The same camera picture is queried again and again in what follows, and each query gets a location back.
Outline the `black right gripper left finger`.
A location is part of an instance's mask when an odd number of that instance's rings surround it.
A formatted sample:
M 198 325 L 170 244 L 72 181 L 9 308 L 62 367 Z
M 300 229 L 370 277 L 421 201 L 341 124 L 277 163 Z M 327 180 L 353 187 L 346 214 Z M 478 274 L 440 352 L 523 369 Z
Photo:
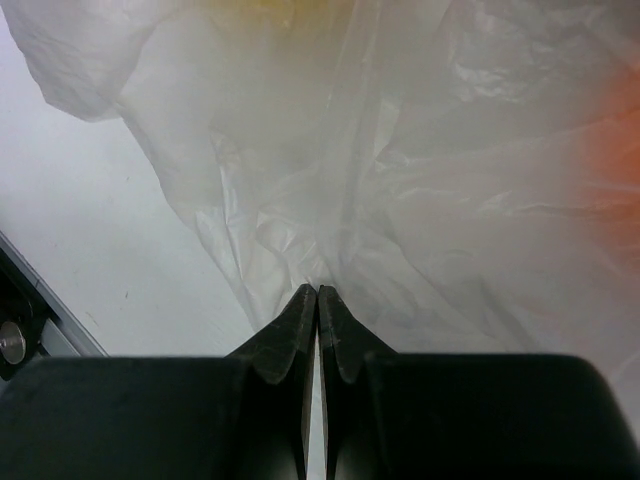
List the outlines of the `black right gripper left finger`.
M 224 357 L 53 358 L 1 397 L 5 479 L 302 479 L 314 288 Z

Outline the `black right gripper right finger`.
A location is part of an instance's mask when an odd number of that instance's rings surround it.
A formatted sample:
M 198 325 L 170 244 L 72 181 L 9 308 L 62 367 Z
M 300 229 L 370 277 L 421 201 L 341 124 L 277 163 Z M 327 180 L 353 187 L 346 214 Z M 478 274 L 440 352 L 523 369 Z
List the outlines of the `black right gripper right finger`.
M 639 450 L 585 360 L 407 354 L 318 293 L 330 479 L 635 479 Z

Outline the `translucent printed plastic bag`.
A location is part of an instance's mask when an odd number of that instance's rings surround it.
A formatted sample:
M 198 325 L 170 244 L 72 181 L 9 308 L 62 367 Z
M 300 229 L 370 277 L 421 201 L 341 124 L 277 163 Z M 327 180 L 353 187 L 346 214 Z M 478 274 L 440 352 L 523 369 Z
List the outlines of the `translucent printed plastic bag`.
M 45 101 L 121 120 L 259 328 L 336 286 L 394 347 L 567 352 L 639 386 L 639 235 L 576 196 L 635 1 L 5 1 Z

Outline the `orange fake fruit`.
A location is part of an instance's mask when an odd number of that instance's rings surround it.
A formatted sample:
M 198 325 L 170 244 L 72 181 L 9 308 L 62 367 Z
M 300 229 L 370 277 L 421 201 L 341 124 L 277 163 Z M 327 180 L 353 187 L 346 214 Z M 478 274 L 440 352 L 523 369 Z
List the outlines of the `orange fake fruit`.
M 576 196 L 604 235 L 639 235 L 639 71 L 620 73 L 591 99 Z

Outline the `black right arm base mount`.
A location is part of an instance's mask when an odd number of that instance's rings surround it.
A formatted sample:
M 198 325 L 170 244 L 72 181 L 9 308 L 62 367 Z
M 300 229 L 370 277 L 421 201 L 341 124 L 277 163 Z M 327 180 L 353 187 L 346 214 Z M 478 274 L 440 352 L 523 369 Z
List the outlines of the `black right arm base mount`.
M 1 251 L 1 379 L 10 381 L 38 352 L 52 310 Z

